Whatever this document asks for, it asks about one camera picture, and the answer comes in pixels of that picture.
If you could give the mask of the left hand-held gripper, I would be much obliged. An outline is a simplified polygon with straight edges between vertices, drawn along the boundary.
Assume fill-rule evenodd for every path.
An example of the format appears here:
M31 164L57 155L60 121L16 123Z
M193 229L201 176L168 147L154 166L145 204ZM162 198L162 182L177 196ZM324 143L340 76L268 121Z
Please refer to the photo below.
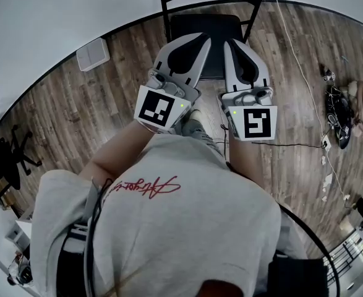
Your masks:
M155 69L149 70L147 83L139 88L134 119L162 131L174 128L201 96L193 87L210 48L211 38L206 33L184 35L162 47ZM176 75L184 84L168 75Z

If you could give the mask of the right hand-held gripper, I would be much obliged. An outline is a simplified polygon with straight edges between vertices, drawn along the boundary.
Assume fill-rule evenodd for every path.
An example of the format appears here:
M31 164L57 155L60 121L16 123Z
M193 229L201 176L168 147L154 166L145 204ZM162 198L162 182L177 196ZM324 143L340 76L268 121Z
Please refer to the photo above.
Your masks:
M224 43L224 71L226 90L237 91L220 95L234 138L273 140L278 107L271 102L273 89L267 87L267 65L251 47L229 39Z

